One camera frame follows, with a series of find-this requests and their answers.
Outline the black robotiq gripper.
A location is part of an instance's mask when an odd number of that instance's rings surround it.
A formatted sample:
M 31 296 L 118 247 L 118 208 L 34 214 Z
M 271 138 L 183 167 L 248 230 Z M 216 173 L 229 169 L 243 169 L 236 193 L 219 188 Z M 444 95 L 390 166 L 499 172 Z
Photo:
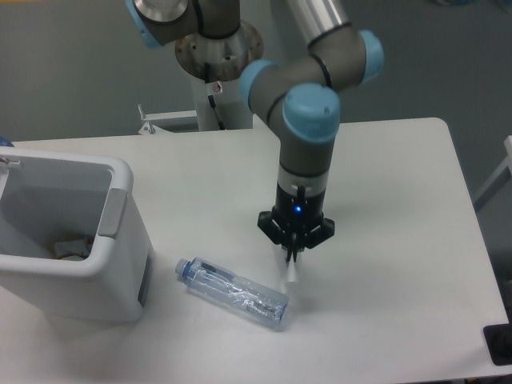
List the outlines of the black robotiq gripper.
M 296 263 L 304 249 L 313 249 L 334 236 L 335 222 L 322 212 L 325 194 L 297 196 L 277 186 L 273 211 L 258 214 L 258 228 L 286 251 L 286 264 Z

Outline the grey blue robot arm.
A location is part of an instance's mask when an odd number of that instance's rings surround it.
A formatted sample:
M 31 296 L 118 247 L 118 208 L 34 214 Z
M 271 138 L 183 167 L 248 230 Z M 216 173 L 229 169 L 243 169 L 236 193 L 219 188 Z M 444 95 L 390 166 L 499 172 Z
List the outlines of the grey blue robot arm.
M 334 235 L 323 211 L 339 93 L 378 76 L 384 52 L 368 30 L 353 28 L 339 1 L 289 1 L 307 45 L 287 66 L 265 60 L 259 32 L 237 1 L 128 1 L 149 47 L 174 44 L 193 84 L 198 128 L 245 129 L 260 118 L 280 142 L 276 201 L 258 227 L 288 262 Z

